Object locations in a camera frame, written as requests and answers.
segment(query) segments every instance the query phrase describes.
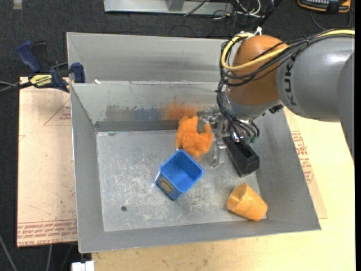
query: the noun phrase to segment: blue plastic cup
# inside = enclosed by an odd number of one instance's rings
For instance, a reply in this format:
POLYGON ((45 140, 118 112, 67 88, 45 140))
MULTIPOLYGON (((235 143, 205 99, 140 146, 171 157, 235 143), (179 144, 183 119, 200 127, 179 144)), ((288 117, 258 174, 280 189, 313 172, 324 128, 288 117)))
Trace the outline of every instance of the blue plastic cup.
POLYGON ((159 171, 156 184, 174 201, 204 174, 203 168, 184 150, 176 151, 163 163, 159 171))

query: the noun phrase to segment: blue clamp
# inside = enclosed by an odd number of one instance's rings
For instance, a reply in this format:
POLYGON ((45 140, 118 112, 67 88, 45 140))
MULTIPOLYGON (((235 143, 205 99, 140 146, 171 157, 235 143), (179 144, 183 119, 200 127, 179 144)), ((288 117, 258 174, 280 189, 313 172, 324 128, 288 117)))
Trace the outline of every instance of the blue clamp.
MULTIPOLYGON (((38 62, 38 59, 35 57, 32 51, 33 43, 28 40, 20 45, 16 52, 21 61, 30 67, 32 70, 32 74, 28 77, 29 85, 33 85, 36 88, 55 88, 59 90, 63 90, 69 92, 69 83, 66 82, 58 73, 58 66, 52 67, 49 71, 42 72, 42 66, 38 62)), ((37 49, 41 52, 44 57, 45 47, 44 44, 37 49)), ((70 69, 66 69, 65 71, 60 71, 60 73, 74 73, 76 83, 84 83, 85 82, 85 73, 84 68, 80 63, 73 63, 70 69)))

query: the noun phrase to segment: yellow cup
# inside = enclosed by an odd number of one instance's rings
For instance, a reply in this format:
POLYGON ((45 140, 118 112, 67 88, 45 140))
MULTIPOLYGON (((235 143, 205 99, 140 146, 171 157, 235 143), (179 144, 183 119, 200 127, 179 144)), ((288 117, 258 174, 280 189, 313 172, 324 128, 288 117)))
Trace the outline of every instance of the yellow cup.
POLYGON ((228 198, 227 209, 247 219, 259 221, 267 212, 267 204, 249 185, 241 183, 228 198))

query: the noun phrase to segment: metal stand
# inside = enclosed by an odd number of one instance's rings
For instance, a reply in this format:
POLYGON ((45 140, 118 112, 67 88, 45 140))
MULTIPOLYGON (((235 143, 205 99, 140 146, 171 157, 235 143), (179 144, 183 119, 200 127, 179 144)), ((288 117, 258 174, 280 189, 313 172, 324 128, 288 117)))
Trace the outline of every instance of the metal stand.
MULTIPOLYGON (((162 14, 187 14, 202 0, 105 0, 105 12, 141 12, 162 14)), ((233 6, 222 2, 205 2, 193 12, 195 15, 212 15, 216 11, 232 12, 233 6)))

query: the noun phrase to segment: yellow cable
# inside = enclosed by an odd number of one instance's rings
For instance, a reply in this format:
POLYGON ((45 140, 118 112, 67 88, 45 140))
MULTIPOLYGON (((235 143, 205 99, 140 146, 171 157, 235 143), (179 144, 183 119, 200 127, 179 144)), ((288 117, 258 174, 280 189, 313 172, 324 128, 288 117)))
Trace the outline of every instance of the yellow cable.
MULTIPOLYGON (((322 37, 322 36, 332 36, 332 35, 337 35, 337 34, 349 34, 349 35, 355 35, 355 30, 348 30, 348 29, 343 29, 343 30, 332 30, 330 32, 327 32, 327 33, 323 33, 317 37, 322 37)), ((227 65, 226 63, 226 55, 227 53, 229 52, 231 46, 236 43, 240 38, 247 38, 247 37, 250 37, 250 36, 253 36, 253 34, 251 33, 240 33, 238 35, 236 35, 234 38, 232 38, 232 40, 226 45, 226 47, 224 48, 224 51, 222 53, 222 56, 221 56, 221 65, 223 68, 225 69, 228 69, 230 71, 238 71, 238 70, 241 70, 245 67, 249 67, 251 65, 254 65, 256 63, 260 63, 266 59, 270 59, 272 57, 275 57, 277 54, 281 53, 282 51, 284 51, 285 49, 287 49, 289 46, 291 45, 288 45, 284 48, 281 48, 281 49, 278 49, 278 50, 274 50, 270 53, 267 53, 263 56, 260 56, 259 58, 255 59, 255 60, 252 60, 251 62, 247 62, 247 63, 244 63, 242 65, 238 65, 238 66, 229 66, 227 65)))

